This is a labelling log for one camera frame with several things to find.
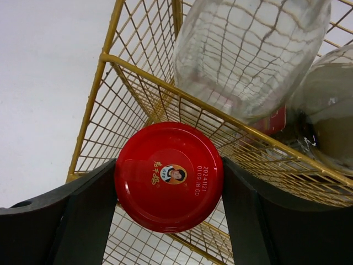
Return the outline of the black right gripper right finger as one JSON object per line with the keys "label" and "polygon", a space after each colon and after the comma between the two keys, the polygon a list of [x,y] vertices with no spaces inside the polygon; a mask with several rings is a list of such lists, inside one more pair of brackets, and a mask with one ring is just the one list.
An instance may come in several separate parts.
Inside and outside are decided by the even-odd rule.
{"label": "black right gripper right finger", "polygon": [[352,207],[315,203],[223,158],[222,200],[236,264],[351,264]]}

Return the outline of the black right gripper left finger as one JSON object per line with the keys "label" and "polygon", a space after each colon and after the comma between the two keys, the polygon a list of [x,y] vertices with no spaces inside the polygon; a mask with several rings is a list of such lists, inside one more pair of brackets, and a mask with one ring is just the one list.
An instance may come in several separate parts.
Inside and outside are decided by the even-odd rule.
{"label": "black right gripper left finger", "polygon": [[101,264],[117,196],[115,160],[1,208],[1,264]]}

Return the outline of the red lid sauce jar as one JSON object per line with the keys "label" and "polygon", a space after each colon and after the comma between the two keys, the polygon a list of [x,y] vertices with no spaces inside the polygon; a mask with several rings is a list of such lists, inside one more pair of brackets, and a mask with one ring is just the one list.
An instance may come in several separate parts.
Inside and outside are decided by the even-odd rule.
{"label": "red lid sauce jar", "polygon": [[115,190],[126,213],[165,234],[202,223],[223,188],[223,164],[214,144],[190,125],[162,122],[135,133],[116,160]]}

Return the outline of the clear oil bottle gold spout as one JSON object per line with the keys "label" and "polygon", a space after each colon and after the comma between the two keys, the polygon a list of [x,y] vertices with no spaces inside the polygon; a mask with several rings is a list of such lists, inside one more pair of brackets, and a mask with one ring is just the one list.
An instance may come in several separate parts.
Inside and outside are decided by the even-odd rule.
{"label": "clear oil bottle gold spout", "polygon": [[178,33],[177,88],[244,123],[278,109],[324,40],[330,1],[196,1]]}

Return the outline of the black cap vinegar bottle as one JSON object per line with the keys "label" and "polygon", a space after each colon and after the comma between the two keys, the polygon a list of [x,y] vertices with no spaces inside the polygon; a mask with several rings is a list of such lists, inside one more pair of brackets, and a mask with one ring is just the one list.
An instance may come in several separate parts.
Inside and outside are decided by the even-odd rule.
{"label": "black cap vinegar bottle", "polygon": [[352,45],[317,60],[286,105],[253,127],[351,177]]}

